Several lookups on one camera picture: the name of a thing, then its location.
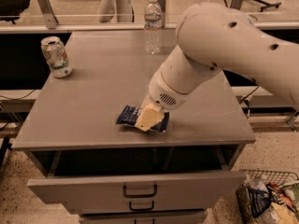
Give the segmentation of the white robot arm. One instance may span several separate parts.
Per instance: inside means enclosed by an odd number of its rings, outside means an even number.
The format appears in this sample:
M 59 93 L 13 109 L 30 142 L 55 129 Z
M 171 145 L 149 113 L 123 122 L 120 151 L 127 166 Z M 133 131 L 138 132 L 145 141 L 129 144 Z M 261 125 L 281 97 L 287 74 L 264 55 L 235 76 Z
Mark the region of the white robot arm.
M 299 45 L 256 28 L 239 10 L 202 2 L 187 8 L 177 45 L 149 83 L 135 126 L 146 132 L 202 83 L 227 70 L 299 107 Z

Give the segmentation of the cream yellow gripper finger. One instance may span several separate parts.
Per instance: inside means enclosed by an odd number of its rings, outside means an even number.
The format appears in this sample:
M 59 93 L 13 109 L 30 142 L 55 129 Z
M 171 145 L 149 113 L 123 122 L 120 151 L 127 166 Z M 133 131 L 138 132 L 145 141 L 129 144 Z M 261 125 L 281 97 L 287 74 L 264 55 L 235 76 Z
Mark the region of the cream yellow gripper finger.
M 138 116 L 135 126 L 141 131 L 148 131 L 164 118 L 164 109 L 156 104 L 148 104 Z

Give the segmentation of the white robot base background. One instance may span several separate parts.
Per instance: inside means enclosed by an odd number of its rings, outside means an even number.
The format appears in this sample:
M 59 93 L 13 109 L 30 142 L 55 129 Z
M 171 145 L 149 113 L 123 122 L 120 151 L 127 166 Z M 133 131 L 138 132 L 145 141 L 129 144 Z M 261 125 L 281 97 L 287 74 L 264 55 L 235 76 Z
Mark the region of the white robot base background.
M 117 22 L 133 22 L 132 0 L 101 0 L 99 18 L 101 23 L 111 22 L 117 16 Z

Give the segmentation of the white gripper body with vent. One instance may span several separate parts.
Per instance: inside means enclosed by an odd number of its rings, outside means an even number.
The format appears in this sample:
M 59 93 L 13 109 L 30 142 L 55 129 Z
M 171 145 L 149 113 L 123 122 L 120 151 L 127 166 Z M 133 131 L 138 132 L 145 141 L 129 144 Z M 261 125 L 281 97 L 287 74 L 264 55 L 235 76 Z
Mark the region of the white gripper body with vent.
M 188 98 L 187 94 L 180 94 L 169 88 L 159 73 L 155 73 L 149 83 L 149 98 L 156 105 L 167 110 L 179 108 Z

